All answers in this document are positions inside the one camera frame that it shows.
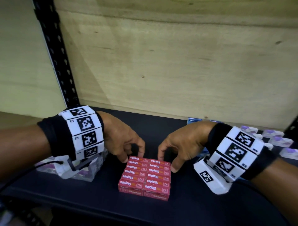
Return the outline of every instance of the wrist brace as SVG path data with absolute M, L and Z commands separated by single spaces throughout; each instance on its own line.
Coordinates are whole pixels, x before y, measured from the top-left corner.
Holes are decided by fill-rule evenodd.
M 103 151 L 103 121 L 89 106 L 62 111 L 37 125 L 45 133 L 54 157 L 68 155 L 75 161 Z
M 247 180 L 253 179 L 277 158 L 264 146 L 262 140 L 238 127 L 223 123 L 213 127 L 206 147 L 212 153 L 211 157 L 205 157 L 195 163 L 194 167 L 216 194 L 228 192 L 232 182 L 240 176 Z

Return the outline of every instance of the red staples box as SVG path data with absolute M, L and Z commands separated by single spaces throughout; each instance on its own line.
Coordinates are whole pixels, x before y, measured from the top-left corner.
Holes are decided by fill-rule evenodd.
M 165 170 L 165 171 L 171 171 L 170 166 L 165 166 L 165 165 L 158 165 L 155 163 L 149 163 L 149 168 L 154 168 L 154 169 L 160 169 L 160 170 Z
M 118 190 L 124 193 L 130 193 L 134 195 L 143 195 L 144 183 L 128 181 L 128 180 L 119 180 Z
M 136 160 L 136 161 L 139 161 L 139 162 L 145 162 L 145 163 L 150 162 L 150 159 L 140 158 L 140 157 L 136 157 L 136 156 L 130 156 L 129 159 L 130 160 Z
M 153 180 L 164 181 L 164 182 L 171 182 L 170 176 L 158 175 L 158 174 L 151 173 L 151 172 L 147 172 L 147 178 L 153 179 Z
M 146 177 L 145 172 L 134 170 L 134 169 L 128 169 L 128 168 L 124 169 L 123 174 L 132 174 L 132 175 L 136 175 L 139 177 Z
M 159 161 L 156 159 L 150 159 L 150 163 L 155 163 L 155 164 L 164 165 L 164 166 L 171 166 L 170 162 Z
M 170 189 L 151 183 L 145 183 L 143 196 L 167 201 L 170 196 Z
M 133 169 L 133 170 L 136 170 L 136 171 L 147 172 L 147 167 L 136 166 L 136 165 L 133 165 L 133 164 L 126 164 L 125 169 Z
M 148 167 L 148 163 L 145 162 L 139 162 L 136 160 L 128 160 L 127 164 L 129 165 L 135 165 L 135 166 L 141 166 L 141 167 Z
M 162 181 L 162 180 L 156 180 L 156 179 L 152 179 L 147 177 L 146 178 L 146 184 L 152 184 L 155 186 L 162 186 L 162 187 L 166 187 L 166 188 L 171 188 L 170 186 L 170 182 L 169 181 Z
M 141 182 L 141 183 L 145 182 L 145 177 L 140 177 L 140 176 L 132 175 L 132 174 L 125 174 L 125 173 L 122 174 L 121 179 L 135 181 L 135 182 Z
M 158 169 L 158 168 L 148 168 L 148 173 L 154 173 L 157 175 L 161 175 L 161 176 L 171 176 L 171 171 L 168 170 L 162 170 L 162 169 Z

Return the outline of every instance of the fingernail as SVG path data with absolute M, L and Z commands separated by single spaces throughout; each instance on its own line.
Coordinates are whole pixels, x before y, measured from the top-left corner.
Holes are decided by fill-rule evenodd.
M 173 173 L 176 173 L 178 170 L 174 169 L 174 167 L 171 166 L 171 171 L 172 171 Z
M 128 161 L 128 158 L 126 158 L 126 159 L 123 161 L 123 163 L 127 163 L 127 161 Z

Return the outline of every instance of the human hand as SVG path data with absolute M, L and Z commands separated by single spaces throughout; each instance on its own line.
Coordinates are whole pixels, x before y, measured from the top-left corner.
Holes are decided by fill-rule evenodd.
M 171 171 L 176 173 L 185 161 L 196 157 L 203 150 L 215 125 L 215 122 L 210 121 L 196 122 L 169 134 L 158 146 L 158 160 L 163 161 L 165 150 L 171 147 L 178 154 L 171 164 Z
M 104 124 L 105 147 L 122 162 L 128 161 L 127 155 L 132 154 L 131 144 L 139 146 L 138 157 L 145 153 L 145 142 L 128 125 L 111 114 L 97 111 Z

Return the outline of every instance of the staples logo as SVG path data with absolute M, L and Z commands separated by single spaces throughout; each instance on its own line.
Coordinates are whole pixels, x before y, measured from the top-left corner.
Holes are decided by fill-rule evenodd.
M 132 163 L 132 164 L 136 164 L 138 165 L 138 162 L 135 162 L 135 161 L 128 161 L 129 163 Z
M 158 182 L 155 181 L 155 180 L 147 180 L 147 182 L 149 182 L 149 183 L 154 183 L 154 184 L 158 184 Z
M 156 170 L 156 169 L 149 169 L 149 171 L 159 173 L 159 170 Z
M 131 158 L 131 159 L 138 160 L 138 161 L 140 160 L 140 159 L 139 159 L 139 158 L 137 158 L 137 157 L 132 157 L 132 156 L 131 156 L 130 158 Z
M 152 160 L 152 159 L 151 159 L 151 162 L 160 164 L 160 161 L 157 161 L 157 160 Z
M 129 173 L 129 174 L 135 174 L 135 171 L 132 171 L 132 170 L 125 170 L 124 172 Z
M 132 177 L 132 176 L 127 176 L 127 175 L 122 175 L 122 177 L 123 177 L 123 178 L 131 179 L 131 180 L 134 178 L 134 177 Z
M 156 191 L 156 187 L 153 187 L 153 186 L 148 186 L 148 185 L 145 185 L 145 188 L 148 188 L 148 189 L 153 189 Z
M 131 185 L 131 183 L 130 182 L 127 182 L 127 181 L 120 181 L 120 184 L 123 184 L 123 185 Z
M 158 165 L 152 165 L 152 164 L 150 164 L 150 166 L 152 166 L 152 167 L 156 167 L 156 168 L 159 168 L 159 166 L 158 166 Z
M 127 165 L 126 167 L 136 169 L 136 166 L 133 165 Z
M 154 174 L 148 174 L 149 177 L 155 177 L 156 179 L 158 179 L 158 176 L 157 175 L 154 175 Z

